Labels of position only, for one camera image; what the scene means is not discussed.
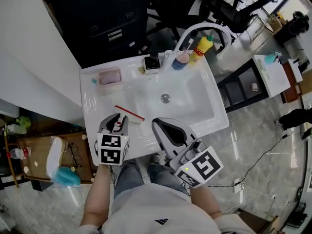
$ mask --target white shirt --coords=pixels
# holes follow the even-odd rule
[[[76,234],[93,234],[97,229],[84,225]],[[213,220],[184,193],[157,184],[119,194],[101,230],[104,234],[254,234],[238,215]]]

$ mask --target yellow bottle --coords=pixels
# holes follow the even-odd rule
[[[191,60],[190,64],[194,65],[197,61],[213,46],[213,39],[212,35],[207,37],[202,37],[196,46],[196,48],[191,53]]]

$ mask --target adidas logo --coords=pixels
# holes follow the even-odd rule
[[[163,225],[163,224],[167,223],[167,221],[168,221],[168,219],[167,219],[167,218],[164,218],[164,219],[159,219],[159,220],[155,220],[155,222],[157,222],[157,223],[159,223],[159,224],[161,224],[161,225]]]

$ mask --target electrical outlet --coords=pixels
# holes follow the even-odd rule
[[[234,178],[234,183],[233,183],[233,185],[237,184],[239,181],[240,181],[239,178],[237,178],[237,177]],[[235,185],[233,191],[234,191],[234,193],[239,193],[239,192],[241,191],[240,184]]]

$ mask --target sink basin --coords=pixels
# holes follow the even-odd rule
[[[205,58],[191,68],[177,71],[160,69],[158,74],[141,74],[144,56],[104,63],[80,71],[81,97],[86,130],[95,165],[94,142],[100,122],[123,107],[145,118],[141,124],[129,123],[130,148],[126,159],[155,153],[160,147],[152,132],[156,117],[168,117],[190,125],[197,137],[229,125],[215,79]],[[105,69],[118,67],[123,82],[112,90],[99,90],[92,82]]]

